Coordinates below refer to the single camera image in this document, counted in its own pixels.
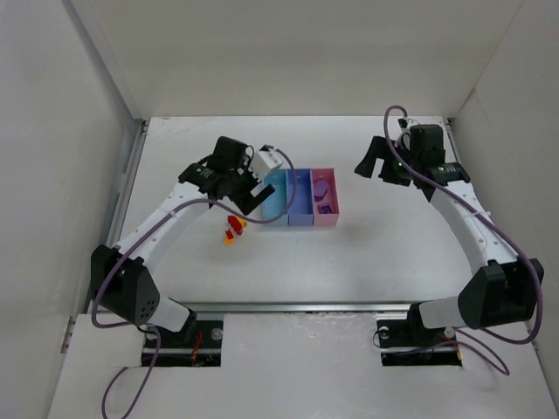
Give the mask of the purple lego piece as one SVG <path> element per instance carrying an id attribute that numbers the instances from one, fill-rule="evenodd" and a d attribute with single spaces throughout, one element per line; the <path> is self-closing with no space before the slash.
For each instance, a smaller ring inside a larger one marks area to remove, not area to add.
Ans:
<path id="1" fill-rule="evenodd" d="M 321 202 L 327 195 L 329 184 L 327 181 L 319 180 L 313 186 L 314 200 Z"/>

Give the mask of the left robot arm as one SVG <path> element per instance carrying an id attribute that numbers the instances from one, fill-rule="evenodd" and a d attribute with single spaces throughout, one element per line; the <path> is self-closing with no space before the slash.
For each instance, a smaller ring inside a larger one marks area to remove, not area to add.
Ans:
<path id="1" fill-rule="evenodd" d="M 91 256 L 92 312 L 105 308 L 121 324 L 166 330 L 187 340 L 196 314 L 165 296 L 154 272 L 163 255 L 206 211 L 233 203 L 233 216 L 250 214 L 274 191 L 260 184 L 280 168 L 278 149 L 249 145 L 221 136 L 213 151 L 191 163 L 179 176 L 159 207 L 127 237 L 113 246 L 100 245 Z"/>

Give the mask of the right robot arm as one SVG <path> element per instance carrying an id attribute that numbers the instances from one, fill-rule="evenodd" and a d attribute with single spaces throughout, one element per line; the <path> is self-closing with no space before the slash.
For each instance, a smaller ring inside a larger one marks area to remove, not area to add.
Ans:
<path id="1" fill-rule="evenodd" d="M 472 277 L 455 297 L 412 305 L 403 325 L 403 344 L 416 345 L 430 329 L 469 327 L 491 334 L 495 326 L 529 319 L 535 322 L 529 335 L 508 342 L 534 341 L 542 323 L 542 265 L 492 222 L 461 164 L 446 161 L 442 127 L 408 127 L 405 122 L 400 120 L 402 133 L 397 140 L 385 135 L 371 140 L 355 173 L 370 178 L 381 161 L 379 177 L 384 182 L 420 189 L 450 226 Z"/>

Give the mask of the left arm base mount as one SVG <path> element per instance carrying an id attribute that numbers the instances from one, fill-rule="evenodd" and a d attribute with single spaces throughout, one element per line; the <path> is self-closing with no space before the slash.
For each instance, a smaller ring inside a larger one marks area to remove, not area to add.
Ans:
<path id="1" fill-rule="evenodd" d="M 224 317 L 212 313 L 198 315 L 194 332 L 187 341 L 158 327 L 161 345 L 158 354 L 156 337 L 144 336 L 141 365 L 148 367 L 155 359 L 155 367 L 220 367 L 224 338 Z"/>

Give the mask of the small purple lego brick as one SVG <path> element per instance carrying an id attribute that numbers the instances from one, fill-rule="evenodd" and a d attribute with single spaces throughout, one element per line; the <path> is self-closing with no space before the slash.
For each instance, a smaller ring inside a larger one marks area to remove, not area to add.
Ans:
<path id="1" fill-rule="evenodd" d="M 333 214 L 332 207 L 328 203 L 321 203 L 318 205 L 319 213 L 322 215 Z"/>

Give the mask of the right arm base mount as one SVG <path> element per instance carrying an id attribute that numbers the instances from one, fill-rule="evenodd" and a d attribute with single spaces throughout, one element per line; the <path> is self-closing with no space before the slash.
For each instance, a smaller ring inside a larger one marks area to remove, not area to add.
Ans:
<path id="1" fill-rule="evenodd" d="M 453 332 L 413 326 L 407 319 L 380 318 L 373 343 L 384 367 L 461 367 Z"/>

